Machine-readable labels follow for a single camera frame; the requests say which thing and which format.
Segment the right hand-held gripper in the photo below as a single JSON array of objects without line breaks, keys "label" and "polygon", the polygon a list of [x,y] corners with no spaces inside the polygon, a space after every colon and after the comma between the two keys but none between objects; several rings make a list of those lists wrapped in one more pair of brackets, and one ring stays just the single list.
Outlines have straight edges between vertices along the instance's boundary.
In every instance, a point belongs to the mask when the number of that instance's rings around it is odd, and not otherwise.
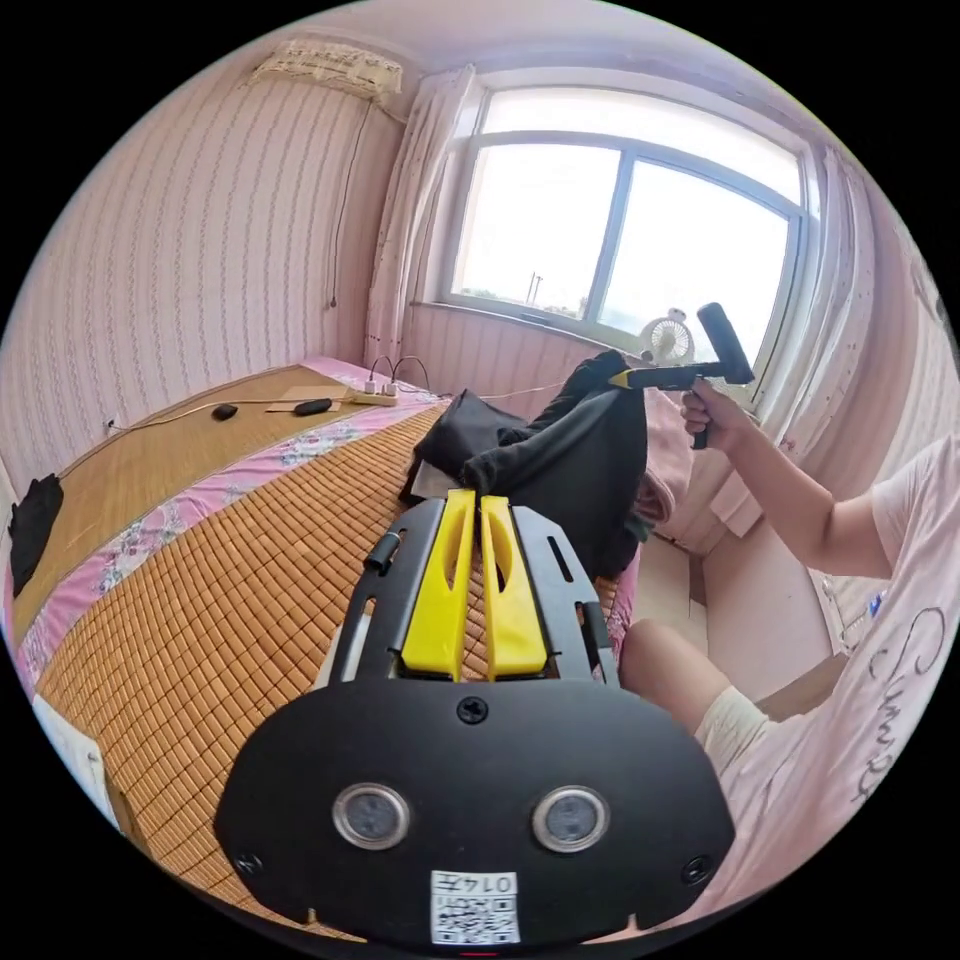
[{"label": "right hand-held gripper", "polygon": [[700,380],[722,377],[722,362],[708,361],[673,367],[642,367],[623,370],[608,380],[614,388],[657,389],[663,392],[693,393]]}]

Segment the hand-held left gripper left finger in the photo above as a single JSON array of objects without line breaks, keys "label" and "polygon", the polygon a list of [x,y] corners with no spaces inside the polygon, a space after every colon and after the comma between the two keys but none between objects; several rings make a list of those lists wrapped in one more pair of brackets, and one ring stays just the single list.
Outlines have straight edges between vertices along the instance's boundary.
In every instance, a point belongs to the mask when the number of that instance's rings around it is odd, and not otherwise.
[{"label": "hand-held left gripper left finger", "polygon": [[404,640],[406,669],[459,669],[466,635],[474,547],[475,493],[456,489],[433,502],[442,512]]}]

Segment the person's right hand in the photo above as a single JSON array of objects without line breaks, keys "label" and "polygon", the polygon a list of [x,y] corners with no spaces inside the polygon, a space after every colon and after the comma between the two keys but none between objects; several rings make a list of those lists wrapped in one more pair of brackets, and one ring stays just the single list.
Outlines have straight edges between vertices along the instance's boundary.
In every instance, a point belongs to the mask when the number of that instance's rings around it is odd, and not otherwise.
[{"label": "person's right hand", "polygon": [[703,378],[696,378],[683,394],[681,413],[696,450],[728,454],[757,426],[750,413]]}]

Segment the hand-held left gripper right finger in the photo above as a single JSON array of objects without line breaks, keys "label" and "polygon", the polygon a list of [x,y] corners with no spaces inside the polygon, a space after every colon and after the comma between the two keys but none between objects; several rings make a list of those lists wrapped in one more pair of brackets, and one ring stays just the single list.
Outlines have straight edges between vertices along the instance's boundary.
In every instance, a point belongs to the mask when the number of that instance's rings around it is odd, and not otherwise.
[{"label": "hand-held left gripper right finger", "polygon": [[509,502],[484,496],[480,537],[487,678],[529,677],[543,670],[543,635]]}]

